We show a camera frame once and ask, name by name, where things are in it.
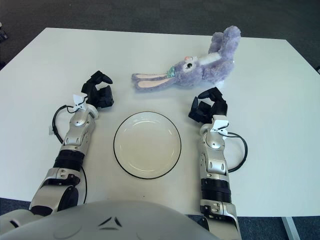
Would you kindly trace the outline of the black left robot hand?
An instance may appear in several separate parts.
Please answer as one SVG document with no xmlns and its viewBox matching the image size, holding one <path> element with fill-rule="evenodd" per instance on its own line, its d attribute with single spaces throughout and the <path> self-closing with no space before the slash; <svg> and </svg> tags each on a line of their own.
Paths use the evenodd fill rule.
<svg viewBox="0 0 320 240">
<path fill-rule="evenodd" d="M 108 84 L 106 87 L 97 89 L 100 83 Z M 81 92 L 87 94 L 86 103 L 95 108 L 108 108 L 114 104 L 110 84 L 113 81 L 101 71 L 96 71 L 86 83 L 83 84 Z"/>
</svg>

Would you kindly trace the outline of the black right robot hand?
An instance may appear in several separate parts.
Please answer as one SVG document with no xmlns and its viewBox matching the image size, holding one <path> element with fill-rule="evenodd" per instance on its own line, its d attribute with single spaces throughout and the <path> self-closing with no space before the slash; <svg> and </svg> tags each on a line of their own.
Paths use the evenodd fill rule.
<svg viewBox="0 0 320 240">
<path fill-rule="evenodd" d="M 213 105 L 210 105 L 202 99 L 209 98 Z M 227 102 L 223 99 L 222 93 L 217 87 L 210 88 L 193 99 L 188 117 L 198 123 L 211 124 L 214 115 L 226 116 L 228 111 Z"/>
</svg>

